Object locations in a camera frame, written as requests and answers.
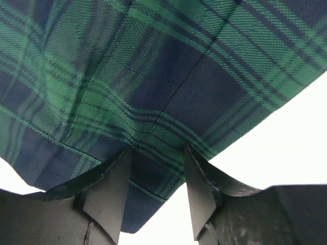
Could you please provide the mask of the green plaid skirt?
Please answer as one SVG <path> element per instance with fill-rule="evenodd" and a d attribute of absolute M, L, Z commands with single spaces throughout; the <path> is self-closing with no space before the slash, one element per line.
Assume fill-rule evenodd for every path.
<path fill-rule="evenodd" d="M 48 190 L 133 150 L 122 231 L 326 71 L 326 1 L 1 1 L 1 158 Z"/>

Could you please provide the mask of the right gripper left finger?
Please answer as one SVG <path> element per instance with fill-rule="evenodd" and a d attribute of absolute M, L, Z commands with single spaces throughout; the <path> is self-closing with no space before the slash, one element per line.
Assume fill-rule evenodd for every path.
<path fill-rule="evenodd" d="M 131 175 L 124 148 L 46 192 L 1 191 L 1 244 L 117 244 Z"/>

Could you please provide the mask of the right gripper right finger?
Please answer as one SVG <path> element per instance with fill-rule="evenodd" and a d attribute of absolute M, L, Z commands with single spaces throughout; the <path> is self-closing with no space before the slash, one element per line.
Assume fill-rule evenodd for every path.
<path fill-rule="evenodd" d="M 184 147 L 194 240 L 199 244 L 326 244 L 326 185 L 244 184 Z"/>

